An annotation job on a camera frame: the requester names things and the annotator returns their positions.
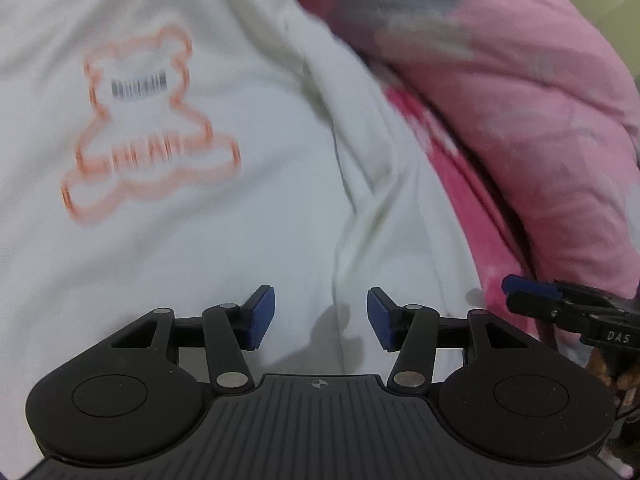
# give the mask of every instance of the teddy bear print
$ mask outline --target teddy bear print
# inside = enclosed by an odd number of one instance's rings
[[[188,35],[170,26],[86,56],[94,116],[60,185],[73,220],[97,223],[125,200],[160,200],[239,169],[238,142],[185,102],[191,55]]]

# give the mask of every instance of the pink blanket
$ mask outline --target pink blanket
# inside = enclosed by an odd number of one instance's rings
[[[482,160],[537,277],[634,296],[640,99],[568,0],[299,1],[393,66]]]
[[[507,274],[530,276],[526,258],[494,197],[440,120],[406,86],[384,68],[373,66],[386,98],[402,114],[451,200],[469,243],[482,285],[482,296],[470,298],[513,326],[538,335],[532,319],[508,311],[502,293]]]

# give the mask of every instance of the blue gripper pad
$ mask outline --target blue gripper pad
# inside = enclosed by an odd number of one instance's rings
[[[396,349],[396,334],[391,327],[391,313],[372,290],[367,294],[367,316],[380,346],[388,352],[393,352]]]
[[[562,292],[552,283],[534,282],[533,280],[527,280],[515,274],[510,274],[502,280],[502,291],[505,294],[511,294],[512,292],[529,292],[530,294],[549,298],[550,300],[562,299]]]
[[[251,321],[249,322],[249,329],[247,331],[247,343],[246,350],[255,350],[260,346],[262,338],[267,333],[267,329],[271,324],[271,320],[276,312],[276,293],[273,287],[262,295],[258,304],[252,311]]]

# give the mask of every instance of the white t-shirt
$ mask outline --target white t-shirt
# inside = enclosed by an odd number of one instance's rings
[[[155,307],[268,283],[256,376],[386,379],[368,288],[465,316],[479,286],[411,132],[294,0],[0,0],[0,135],[9,478],[40,456],[31,387]]]

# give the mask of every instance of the round black disc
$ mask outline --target round black disc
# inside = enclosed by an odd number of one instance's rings
[[[551,463],[599,448],[614,416],[600,381],[559,355],[494,351],[451,374],[439,404],[452,429],[503,460]]]
[[[125,463],[165,449],[198,420],[198,382],[165,356],[118,349],[72,360],[31,391],[26,415],[46,454],[84,464]]]

